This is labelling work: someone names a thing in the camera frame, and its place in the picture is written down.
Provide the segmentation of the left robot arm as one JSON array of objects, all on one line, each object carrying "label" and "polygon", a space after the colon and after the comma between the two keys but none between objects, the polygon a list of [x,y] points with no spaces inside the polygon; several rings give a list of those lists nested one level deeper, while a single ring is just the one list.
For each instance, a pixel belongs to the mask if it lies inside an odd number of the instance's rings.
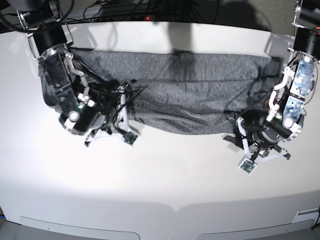
[{"label": "left robot arm", "polygon": [[278,144],[299,136],[307,96],[316,88],[314,72],[320,62],[320,2],[298,0],[292,24],[295,38],[288,50],[293,52],[293,59],[284,67],[279,83],[260,98],[268,98],[267,113],[248,114],[256,106],[252,103],[233,122],[244,151],[239,167],[249,173],[259,162],[291,157]]}]

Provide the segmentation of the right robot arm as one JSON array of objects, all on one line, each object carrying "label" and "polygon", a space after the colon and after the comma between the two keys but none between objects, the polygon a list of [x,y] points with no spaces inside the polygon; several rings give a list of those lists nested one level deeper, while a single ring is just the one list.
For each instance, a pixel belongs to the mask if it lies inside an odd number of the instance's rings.
[{"label": "right robot arm", "polygon": [[59,122],[73,135],[85,136],[89,146],[99,131],[121,135],[132,145],[137,135],[129,126],[127,84],[105,81],[90,71],[71,51],[73,36],[67,24],[69,12],[57,0],[9,0],[19,25],[1,16],[7,28],[24,33],[32,56],[45,73],[45,85],[60,110]]}]

